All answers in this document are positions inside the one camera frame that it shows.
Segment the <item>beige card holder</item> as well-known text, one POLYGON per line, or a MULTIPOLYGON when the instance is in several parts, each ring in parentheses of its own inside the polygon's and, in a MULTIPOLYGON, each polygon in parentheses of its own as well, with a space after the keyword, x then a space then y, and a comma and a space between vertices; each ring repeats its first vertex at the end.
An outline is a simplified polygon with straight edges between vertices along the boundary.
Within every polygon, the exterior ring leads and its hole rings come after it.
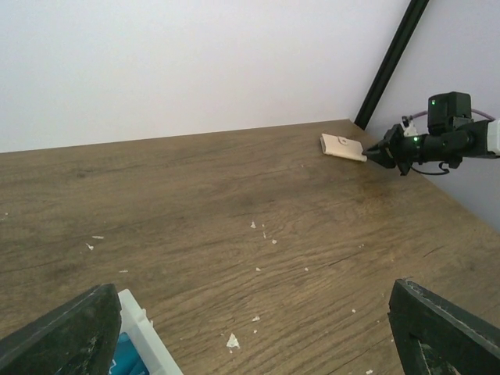
POLYGON ((320 145, 324 155, 366 162, 363 146, 359 141, 354 141, 341 136, 321 134, 320 145))

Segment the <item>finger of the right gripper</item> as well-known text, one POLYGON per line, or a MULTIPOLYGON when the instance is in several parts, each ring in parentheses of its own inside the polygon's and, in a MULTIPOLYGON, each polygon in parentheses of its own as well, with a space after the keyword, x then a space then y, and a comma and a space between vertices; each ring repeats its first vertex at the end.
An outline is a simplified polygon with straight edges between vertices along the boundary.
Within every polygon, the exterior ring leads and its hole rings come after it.
POLYGON ((362 155, 367 157, 369 160, 390 160, 391 157, 387 153, 386 148, 380 147, 379 145, 374 145, 366 148, 362 151, 362 155))
POLYGON ((396 167, 395 161, 390 156, 373 154, 368 155, 367 158, 386 169, 394 169, 396 167))

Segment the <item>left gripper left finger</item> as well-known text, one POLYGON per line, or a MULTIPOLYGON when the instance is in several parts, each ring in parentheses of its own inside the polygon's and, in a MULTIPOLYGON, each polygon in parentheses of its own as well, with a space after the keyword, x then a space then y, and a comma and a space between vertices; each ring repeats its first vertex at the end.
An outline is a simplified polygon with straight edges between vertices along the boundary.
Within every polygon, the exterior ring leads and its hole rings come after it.
POLYGON ((2 374, 107 374, 121 328, 114 284, 92 287, 1 340, 2 374))

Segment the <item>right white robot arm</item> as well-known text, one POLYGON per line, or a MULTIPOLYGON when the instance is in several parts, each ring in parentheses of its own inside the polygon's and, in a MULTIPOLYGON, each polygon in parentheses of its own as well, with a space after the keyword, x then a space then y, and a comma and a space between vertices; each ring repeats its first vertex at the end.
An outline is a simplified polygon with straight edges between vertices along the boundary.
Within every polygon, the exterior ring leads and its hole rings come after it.
POLYGON ((457 91, 433 95, 427 110, 403 116, 375 145, 362 151, 386 169, 444 176, 465 158, 499 157, 499 120, 472 108, 471 96, 457 91))

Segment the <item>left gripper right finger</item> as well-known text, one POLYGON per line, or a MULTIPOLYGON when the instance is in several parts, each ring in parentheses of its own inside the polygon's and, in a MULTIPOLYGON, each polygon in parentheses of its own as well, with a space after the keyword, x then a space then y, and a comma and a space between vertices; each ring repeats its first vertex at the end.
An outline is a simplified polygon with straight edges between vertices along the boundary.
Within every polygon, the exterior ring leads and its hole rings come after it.
POLYGON ((417 283, 395 281, 387 316, 405 374, 499 373, 499 329, 417 283))

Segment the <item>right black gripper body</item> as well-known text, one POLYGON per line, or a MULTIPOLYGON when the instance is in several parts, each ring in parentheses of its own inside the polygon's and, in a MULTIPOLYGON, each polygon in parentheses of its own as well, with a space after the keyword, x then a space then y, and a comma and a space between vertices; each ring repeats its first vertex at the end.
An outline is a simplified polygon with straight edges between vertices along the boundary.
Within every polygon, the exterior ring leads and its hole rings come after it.
POLYGON ((428 99, 426 134, 404 137, 400 123, 380 140, 402 176, 415 163, 438 162, 440 175, 459 167, 463 159, 491 158, 491 118, 473 119, 471 96, 451 91, 428 99))

